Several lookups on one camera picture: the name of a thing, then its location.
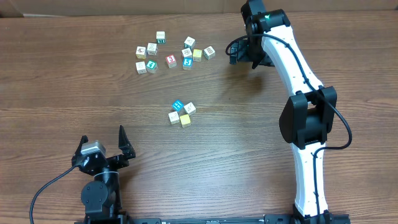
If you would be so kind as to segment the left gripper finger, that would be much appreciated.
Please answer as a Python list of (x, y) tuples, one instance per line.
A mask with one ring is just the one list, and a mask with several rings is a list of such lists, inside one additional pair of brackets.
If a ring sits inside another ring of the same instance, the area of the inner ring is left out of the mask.
[(122, 151), (125, 159), (133, 159), (136, 157), (136, 152), (128, 140), (127, 134), (122, 125), (119, 126), (118, 148)]
[(86, 136), (86, 135), (83, 135), (82, 137), (81, 137), (81, 139), (80, 139), (80, 143), (79, 143), (79, 145), (78, 145), (78, 147), (77, 147), (77, 149), (76, 149), (76, 151), (75, 151), (75, 153), (74, 153), (74, 157), (77, 157), (77, 156), (80, 156), (81, 155), (81, 149), (82, 149), (82, 146), (85, 144), (85, 143), (87, 143), (88, 142), (88, 137)]

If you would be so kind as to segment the white letter L block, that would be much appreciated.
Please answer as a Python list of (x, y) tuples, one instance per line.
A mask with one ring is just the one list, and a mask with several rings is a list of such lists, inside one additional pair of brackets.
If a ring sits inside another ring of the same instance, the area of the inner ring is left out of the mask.
[(177, 124), (180, 122), (180, 116), (177, 111), (169, 113), (168, 116), (171, 124)]

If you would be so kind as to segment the blue symbol block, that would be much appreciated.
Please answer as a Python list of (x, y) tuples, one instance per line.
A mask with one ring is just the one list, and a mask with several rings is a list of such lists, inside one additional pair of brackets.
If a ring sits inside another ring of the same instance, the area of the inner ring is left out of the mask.
[(172, 103), (172, 109), (176, 112), (179, 112), (183, 109), (184, 104), (180, 100), (176, 100)]

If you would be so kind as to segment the white block green edge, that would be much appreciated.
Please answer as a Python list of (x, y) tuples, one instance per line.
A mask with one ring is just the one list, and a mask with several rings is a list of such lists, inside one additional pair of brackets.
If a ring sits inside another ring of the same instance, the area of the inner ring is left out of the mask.
[(197, 110), (192, 102), (187, 103), (183, 108), (185, 113), (188, 114), (189, 116), (195, 114)]

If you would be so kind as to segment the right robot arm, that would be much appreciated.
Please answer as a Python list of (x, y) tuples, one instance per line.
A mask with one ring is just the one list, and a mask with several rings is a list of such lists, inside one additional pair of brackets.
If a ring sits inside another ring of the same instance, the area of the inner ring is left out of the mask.
[(323, 153), (333, 125), (336, 91), (324, 87), (306, 63), (286, 13), (267, 11), (262, 1), (241, 7), (246, 36), (226, 48), (231, 64), (275, 67), (289, 94), (279, 128), (292, 147), (296, 196), (293, 222), (331, 223), (323, 187)]

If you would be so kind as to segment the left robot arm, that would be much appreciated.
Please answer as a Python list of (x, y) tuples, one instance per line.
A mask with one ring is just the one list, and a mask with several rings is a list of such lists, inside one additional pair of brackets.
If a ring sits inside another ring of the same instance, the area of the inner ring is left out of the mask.
[(121, 154), (106, 157), (106, 149), (99, 141), (88, 142), (87, 136), (81, 137), (72, 166), (94, 178), (81, 191), (84, 223), (131, 222), (128, 212), (123, 211), (118, 170), (128, 167), (136, 153), (123, 126), (119, 127), (118, 148)]

